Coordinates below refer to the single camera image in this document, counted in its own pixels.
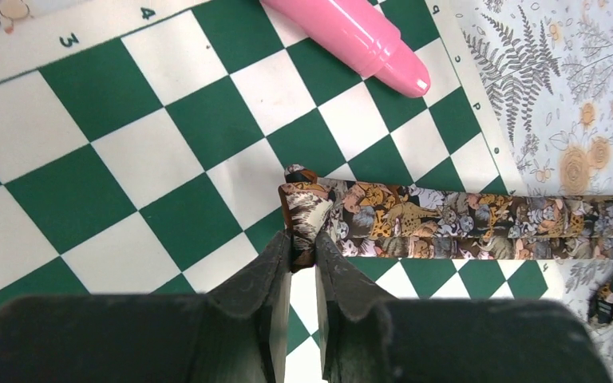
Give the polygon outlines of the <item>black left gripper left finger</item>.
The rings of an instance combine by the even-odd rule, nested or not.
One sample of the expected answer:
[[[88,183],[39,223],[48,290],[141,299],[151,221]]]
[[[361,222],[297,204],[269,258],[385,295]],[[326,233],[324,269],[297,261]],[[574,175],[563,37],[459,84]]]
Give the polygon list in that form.
[[[0,308],[0,382],[281,382],[292,238],[206,293],[30,295]]]

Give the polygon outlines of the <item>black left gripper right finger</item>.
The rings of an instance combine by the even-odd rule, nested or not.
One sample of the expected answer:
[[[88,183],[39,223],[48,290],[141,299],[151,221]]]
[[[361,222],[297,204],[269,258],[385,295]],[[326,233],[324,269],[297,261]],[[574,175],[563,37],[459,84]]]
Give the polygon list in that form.
[[[608,382],[587,331],[551,300],[399,299],[314,241],[329,382]]]

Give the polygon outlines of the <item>brown floral patterned tie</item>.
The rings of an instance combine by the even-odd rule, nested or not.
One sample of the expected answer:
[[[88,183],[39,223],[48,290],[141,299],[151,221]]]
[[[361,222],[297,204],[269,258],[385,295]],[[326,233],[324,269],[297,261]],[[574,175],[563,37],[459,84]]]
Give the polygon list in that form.
[[[613,196],[531,197],[322,178],[299,165],[279,188],[298,256],[318,234],[346,257],[613,259]]]

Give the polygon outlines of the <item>green white chessboard mat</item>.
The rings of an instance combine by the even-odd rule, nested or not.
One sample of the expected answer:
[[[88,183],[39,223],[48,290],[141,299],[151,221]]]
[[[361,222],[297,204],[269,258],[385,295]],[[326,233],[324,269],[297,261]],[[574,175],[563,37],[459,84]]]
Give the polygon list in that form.
[[[26,294],[210,290],[319,176],[503,193],[454,22],[468,1],[376,1],[429,68],[403,97],[257,1],[0,1],[0,306]]]

